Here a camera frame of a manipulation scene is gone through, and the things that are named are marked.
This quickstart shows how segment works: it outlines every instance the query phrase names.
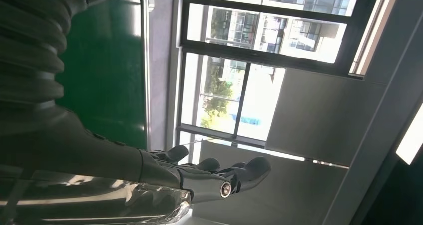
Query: building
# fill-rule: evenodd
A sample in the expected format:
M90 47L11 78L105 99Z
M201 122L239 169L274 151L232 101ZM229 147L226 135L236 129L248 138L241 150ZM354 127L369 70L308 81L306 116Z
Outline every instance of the building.
M231 0L351 16L356 0ZM209 8L206 42L333 63L346 25Z

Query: green foliage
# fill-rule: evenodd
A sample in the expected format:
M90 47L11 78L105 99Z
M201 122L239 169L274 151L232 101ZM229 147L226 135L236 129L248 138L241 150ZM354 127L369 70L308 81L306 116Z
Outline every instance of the green foliage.
M230 98L233 94L233 91L231 90L232 83L220 80L218 75L219 69L220 66L213 64L209 64L209 66L207 66L204 92L207 94ZM229 101L224 99L205 97L203 108L207 116L202 118L201 126L210 128L215 116L220 117L227 113L228 103Z

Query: light fixture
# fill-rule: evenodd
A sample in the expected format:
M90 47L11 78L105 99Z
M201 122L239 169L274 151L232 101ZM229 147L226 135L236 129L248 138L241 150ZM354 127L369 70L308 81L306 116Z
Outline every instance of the light fixture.
M420 146L423 144L423 104L417 111L413 121L404 134L395 153L403 159L407 164L410 164L416 153L419 151Z

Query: window frame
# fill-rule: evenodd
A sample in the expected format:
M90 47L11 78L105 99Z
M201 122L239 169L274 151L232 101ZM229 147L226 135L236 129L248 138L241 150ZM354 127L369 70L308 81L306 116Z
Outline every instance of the window frame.
M362 77L353 76L349 74L351 65L353 64L355 53L359 47L361 38L364 34L368 20L370 18L373 6L376 0L357 0L353 13L351 16L333 15L325 13L317 13L312 11L294 10L287 8L271 7L266 5L248 4L241 2L233 2L226 0L182 0L182 19L181 19L181 37L180 47L182 51L181 69L179 74L179 94L178 94L178 108L176 117L176 137L175 143L179 144L180 132L188 132L191 134L200 134L207 137L222 139L232 142L233 146L239 144L250 145L258 148L264 148L266 142L254 138L238 135L239 125L241 123L242 107L244 104L244 98L246 93L246 87L248 85L249 71L251 64L258 64L263 66L276 68L295 68L311 72L349 77L353 79L362 79ZM197 4L203 5L203 20L207 19L208 6L224 8L228 10L242 10L250 11L255 13L265 13L272 16L290 16L298 19L304 19L305 21L320 20L325 22L343 23L346 24L346 30L342 39L341 46L338 51L337 58L334 63L326 63L305 58L296 58L278 53L269 53L264 51L257 51L251 49L245 49L235 46L227 46L223 44L207 43L188 40L188 18L190 5ZM201 36L206 37L206 29L201 29ZM225 41L226 44L241 44L239 42ZM182 102L184 93L184 77L185 77L185 66L187 53L197 54L203 60L204 56L217 57L223 59L231 59L239 62L246 63L246 70L243 80L243 86L241 91L241 97L239 99L238 113L235 120L234 133L221 132L209 128L203 128L200 126L191 124L185 124L181 122L182 116ZM197 83L201 82L201 69L202 66L198 66L197 70ZM199 98L201 97L200 86L197 86L195 91L195 104L198 104Z
M247 84L248 84L248 79L249 79L249 75L250 75L250 68L251 68L251 63L247 63L246 64L246 68L245 68L245 74L244 74L244 78L243 78L243 84L242 84L242 90L241 90L241 95L239 98L239 106L238 106L238 111L237 111L237 115L236 115L236 120L235 120L235 127L234 127L234 132L233 133L228 133L228 132L222 132L222 131L218 131L218 130L213 130L213 129L209 129L209 128L203 128L197 125L192 125L192 124L186 124L186 123L182 123L182 103L183 103L183 98L184 98L184 79L185 79L185 68L186 68L186 61L187 61L187 53L186 51L183 51L182 54L182 61L181 61L181 73L180 73L180 82L181 82L181 86L179 87L179 97L178 97L178 112L177 112L177 126L176 126L176 144L180 143L180 132L188 132L191 134L200 134L200 135L204 135L204 136L208 136L208 137L213 137L213 138L217 138L217 139L222 139L222 140L227 140L232 142L233 146L237 146L237 144L245 144L245 145L250 145L253 147L257 147L257 148L264 148L266 142L263 140L259 140L259 139L255 139L255 138L249 138L246 136L241 136L238 135L238 130L239 130L239 125L241 123L241 117L242 117L242 108L244 106L244 99L245 99L245 94L246 94L246 88L247 88ZM204 56L210 56L207 54L198 54L199 56L199 61L205 59ZM201 73L202 70L201 69L197 69L197 83L201 82ZM202 92L200 90L200 86L197 85L197 90L195 91L195 101L197 101L195 104L198 104L199 98L201 97ZM197 106L194 106L193 109L193 114L195 114L197 116L196 110L197 110Z
M224 57L254 64L263 64L274 67L295 68L312 72L361 79L349 74L366 25L370 18L376 0L357 0L351 16L333 15L312 11L295 10L266 5L248 4L227 0L182 0L182 20L180 46L190 53L211 53L213 57ZM190 4L246 10L251 12L273 15L291 16L310 20L346 24L345 33L334 63L326 63L306 58L295 58L282 54L249 50L238 47L211 44L187 39L188 17Z

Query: green panel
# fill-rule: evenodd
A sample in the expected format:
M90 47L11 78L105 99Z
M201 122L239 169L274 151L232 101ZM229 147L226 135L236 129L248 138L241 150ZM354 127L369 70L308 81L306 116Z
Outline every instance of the green panel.
M73 19L57 104L92 132L146 149L141 11L139 0L109 0Z

